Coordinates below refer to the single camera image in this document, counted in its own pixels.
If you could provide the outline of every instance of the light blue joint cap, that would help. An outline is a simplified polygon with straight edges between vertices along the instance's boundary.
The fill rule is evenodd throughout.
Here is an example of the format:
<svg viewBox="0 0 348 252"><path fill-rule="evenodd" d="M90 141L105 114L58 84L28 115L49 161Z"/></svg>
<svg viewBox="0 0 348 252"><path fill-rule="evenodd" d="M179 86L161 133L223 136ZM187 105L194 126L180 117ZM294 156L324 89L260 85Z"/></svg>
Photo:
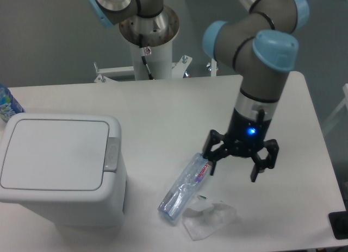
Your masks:
<svg viewBox="0 0 348 252"><path fill-rule="evenodd" d="M95 0L88 0L99 21L105 28L112 28L114 25L109 21Z"/></svg>
<svg viewBox="0 0 348 252"><path fill-rule="evenodd" d="M207 28L206 32L203 35L203 50L208 56L210 56L213 59L215 59L214 48L216 38L218 36L218 33L220 32L220 29L226 23L226 21L215 21L214 23L210 24L210 26Z"/></svg>
<svg viewBox="0 0 348 252"><path fill-rule="evenodd" d="M307 0L294 0L297 6L296 29L303 27L309 19L309 6Z"/></svg>
<svg viewBox="0 0 348 252"><path fill-rule="evenodd" d="M252 48L265 65L280 72L290 72L295 66L299 43L287 33L262 30L254 38Z"/></svg>

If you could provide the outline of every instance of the gray floor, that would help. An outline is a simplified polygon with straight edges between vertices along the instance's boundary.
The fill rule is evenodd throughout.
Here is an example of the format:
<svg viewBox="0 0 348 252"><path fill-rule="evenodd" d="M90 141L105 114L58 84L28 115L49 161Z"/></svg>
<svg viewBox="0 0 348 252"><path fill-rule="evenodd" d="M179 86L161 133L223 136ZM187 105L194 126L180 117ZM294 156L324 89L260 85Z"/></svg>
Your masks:
<svg viewBox="0 0 348 252"><path fill-rule="evenodd" d="M342 87L348 83L348 2L308 2L309 22L294 33L300 43L296 70L306 77L322 124L343 99ZM205 65L209 58L201 47L205 29L216 20L237 22L247 12L237 0L165 0L165 4L175 10L181 22L173 43L173 60L187 54L194 58L190 74L208 75ZM99 68L131 65L130 52L118 29L101 27L87 0L0 0L1 83L91 83L96 77L94 61ZM233 71L220 66L219 74ZM347 142L348 117L326 138L340 185L348 181Z"/></svg>

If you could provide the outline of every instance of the water bottle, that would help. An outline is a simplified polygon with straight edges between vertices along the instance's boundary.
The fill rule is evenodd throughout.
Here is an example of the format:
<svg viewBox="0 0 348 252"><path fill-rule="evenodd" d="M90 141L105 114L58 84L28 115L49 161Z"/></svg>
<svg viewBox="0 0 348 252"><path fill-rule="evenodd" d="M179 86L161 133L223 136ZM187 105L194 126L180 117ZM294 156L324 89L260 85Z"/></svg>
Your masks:
<svg viewBox="0 0 348 252"><path fill-rule="evenodd" d="M208 160L204 159L202 154L196 153L164 197L158 211L166 219L174 222L210 170Z"/></svg>
<svg viewBox="0 0 348 252"><path fill-rule="evenodd" d="M20 112L25 112L23 107L13 97L10 90L0 84L0 117L7 122L10 118Z"/></svg>

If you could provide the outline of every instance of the robotic arm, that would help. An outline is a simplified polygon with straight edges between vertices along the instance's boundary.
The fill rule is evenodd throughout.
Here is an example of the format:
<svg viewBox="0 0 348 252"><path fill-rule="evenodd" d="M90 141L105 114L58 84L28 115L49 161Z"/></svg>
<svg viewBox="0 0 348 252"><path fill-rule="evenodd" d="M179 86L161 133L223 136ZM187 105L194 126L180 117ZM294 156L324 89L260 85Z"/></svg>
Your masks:
<svg viewBox="0 0 348 252"><path fill-rule="evenodd" d="M214 22L203 37L210 57L243 76L228 130L224 135L210 131L203 157L212 162L211 175L216 162L229 155L252 158L251 181L255 182L258 173L275 166L277 141L264 139L299 48L287 33L307 22L309 7L306 0L240 1L250 13L247 18L234 25ZM264 160L258 155L263 148L268 151Z"/></svg>
<svg viewBox="0 0 348 252"><path fill-rule="evenodd" d="M119 23L129 42L135 80L172 74L172 40L179 31L176 13L163 0L88 0L106 28Z"/></svg>

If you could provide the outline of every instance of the blue led light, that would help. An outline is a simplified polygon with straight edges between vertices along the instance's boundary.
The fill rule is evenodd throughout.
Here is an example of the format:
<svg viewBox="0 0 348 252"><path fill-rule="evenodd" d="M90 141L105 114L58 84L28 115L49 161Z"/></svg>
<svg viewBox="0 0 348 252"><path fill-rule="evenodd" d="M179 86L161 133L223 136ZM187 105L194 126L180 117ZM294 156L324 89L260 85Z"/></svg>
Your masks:
<svg viewBox="0 0 348 252"><path fill-rule="evenodd" d="M249 136L252 136L256 133L256 129L255 128L248 128L246 133L249 135Z"/></svg>

